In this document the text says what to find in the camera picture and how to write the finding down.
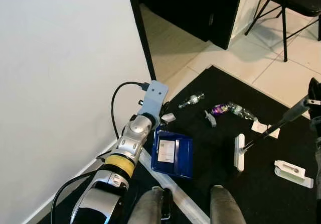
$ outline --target white label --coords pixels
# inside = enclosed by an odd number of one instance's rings
[[[262,134],[267,130],[267,125],[261,124],[259,121],[254,121],[252,130]]]
[[[175,141],[159,140],[157,161],[174,163]]]
[[[280,128],[278,128],[277,130],[273,131],[271,134],[269,134],[269,136],[277,139],[279,137],[279,133],[280,133]]]

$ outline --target white plastic piece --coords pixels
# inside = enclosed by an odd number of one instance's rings
[[[280,133],[280,128],[278,128],[277,130],[273,131],[271,134],[269,134],[269,136],[273,137],[273,138],[278,138],[279,137],[279,133]]]
[[[245,146],[244,134],[239,134],[234,141],[234,166],[238,171],[244,170],[244,154],[243,147]]]
[[[313,188],[313,179],[304,176],[305,169],[283,160],[274,161],[274,172],[277,176],[307,188]]]
[[[169,113],[169,114],[163,115],[162,116],[162,120],[164,120],[167,123],[169,123],[169,122],[172,122],[172,121],[176,120],[176,117],[175,117],[175,115],[173,113]]]
[[[216,127],[216,120],[215,120],[214,116],[209,114],[206,110],[204,110],[204,112],[205,112],[205,118],[210,121],[211,126]]]
[[[261,124],[259,121],[254,121],[251,130],[262,134],[267,130],[267,125]]]

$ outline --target white plastic strip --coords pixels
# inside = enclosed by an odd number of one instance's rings
[[[210,218],[186,195],[186,193],[166,174],[155,172],[150,167],[151,156],[143,149],[139,161],[148,172],[160,183],[162,188],[172,191],[175,204],[193,224],[210,223]]]
[[[292,181],[296,184],[313,188],[313,179],[305,176],[305,169],[296,165],[290,164],[283,160],[274,161],[274,172],[277,176],[286,180]]]

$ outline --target white card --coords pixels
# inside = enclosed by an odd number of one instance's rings
[[[167,115],[163,115],[162,116],[162,120],[165,120],[167,123],[169,122],[172,122],[174,121],[176,118],[175,118],[175,115],[173,113],[169,113]]]
[[[278,128],[277,130],[275,130],[274,132],[272,132],[271,134],[269,134],[269,136],[273,137],[273,138],[278,138],[279,137],[279,133],[280,133],[280,128]]]
[[[175,141],[159,140],[157,161],[174,163]]]
[[[252,130],[259,133],[264,133],[267,130],[267,125],[261,124],[259,121],[254,121]]]

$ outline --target black rug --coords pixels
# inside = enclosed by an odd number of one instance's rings
[[[199,91],[205,99],[177,108]],[[305,175],[315,178],[315,134],[309,129],[309,121],[299,117],[282,127],[278,139],[268,137],[249,149],[245,170],[238,174],[233,167],[234,138],[244,133],[248,142],[257,136],[251,130],[253,122],[226,113],[216,118],[217,127],[212,128],[204,113],[205,109],[228,101],[251,110],[264,124],[277,122],[288,109],[215,67],[206,69],[171,101],[168,110],[177,118],[168,130],[193,137],[193,179],[174,178],[175,182],[208,215],[209,188],[223,184],[236,199],[248,224],[315,223],[315,188],[308,189],[274,174],[274,161],[284,160],[305,168]]]

